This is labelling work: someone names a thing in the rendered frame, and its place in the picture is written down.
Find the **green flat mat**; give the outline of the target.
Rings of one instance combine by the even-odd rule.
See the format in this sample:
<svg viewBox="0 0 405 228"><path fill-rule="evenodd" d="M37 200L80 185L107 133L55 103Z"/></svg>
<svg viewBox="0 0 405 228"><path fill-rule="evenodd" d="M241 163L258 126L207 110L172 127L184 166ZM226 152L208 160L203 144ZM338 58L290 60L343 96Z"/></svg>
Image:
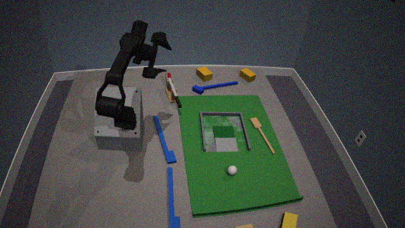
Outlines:
<svg viewBox="0 0 405 228"><path fill-rule="evenodd" d="M273 126L258 95L178 96L183 154L192 212L231 209L299 197ZM238 151L203 152L200 112L241 112L251 150L246 151L242 126L234 129ZM250 119L257 118L261 131ZM239 131L240 129L240 131ZM242 130L242 131L241 131ZM243 141L241 141L243 140ZM245 145L245 151L241 151ZM237 173L227 169L235 166Z"/></svg>

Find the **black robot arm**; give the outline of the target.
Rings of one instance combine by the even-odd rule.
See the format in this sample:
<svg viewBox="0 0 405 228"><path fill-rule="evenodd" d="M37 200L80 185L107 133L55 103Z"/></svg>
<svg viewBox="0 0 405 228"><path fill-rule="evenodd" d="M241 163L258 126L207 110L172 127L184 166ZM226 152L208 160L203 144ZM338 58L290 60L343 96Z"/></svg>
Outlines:
<svg viewBox="0 0 405 228"><path fill-rule="evenodd" d="M123 75L128 67L130 59L135 56L133 63L140 64L142 60L139 58L144 52L144 40L147 31L147 23L142 20L133 22L133 28L130 33L126 32L121 39L120 51L114 60L114 63L106 73L105 82L98 90L95 110L97 115L114 118L115 127L123 128L123 130L134 130L137 128L137 116L134 113L134 108L125 105L126 95L123 89ZM110 98L103 96L102 93L107 85L117 85L122 98Z"/></svg>

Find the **white golf ball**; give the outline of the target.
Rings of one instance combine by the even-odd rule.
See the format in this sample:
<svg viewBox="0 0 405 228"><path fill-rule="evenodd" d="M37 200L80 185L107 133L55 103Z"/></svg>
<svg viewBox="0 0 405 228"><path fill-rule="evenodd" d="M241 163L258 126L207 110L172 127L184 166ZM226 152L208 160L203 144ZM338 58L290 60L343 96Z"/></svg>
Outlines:
<svg viewBox="0 0 405 228"><path fill-rule="evenodd" d="M237 173L237 168L235 166L229 166L227 172L229 175L234 175Z"/></svg>

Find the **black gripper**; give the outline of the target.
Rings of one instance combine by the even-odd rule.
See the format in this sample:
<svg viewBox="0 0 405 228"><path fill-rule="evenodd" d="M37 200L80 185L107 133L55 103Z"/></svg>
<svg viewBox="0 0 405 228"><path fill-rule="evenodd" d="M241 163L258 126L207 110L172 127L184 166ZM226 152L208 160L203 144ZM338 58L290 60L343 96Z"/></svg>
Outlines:
<svg viewBox="0 0 405 228"><path fill-rule="evenodd" d="M167 41L167 37L165 36L166 33L164 32L152 33L151 42L153 43L153 45L151 46L144 43L144 52L140 55L139 58L150 61L148 67L144 67L142 74L144 78L155 79L159 73L166 72L166 70L164 69L154 68L158 45L164 47L165 49L172 50Z"/></svg>

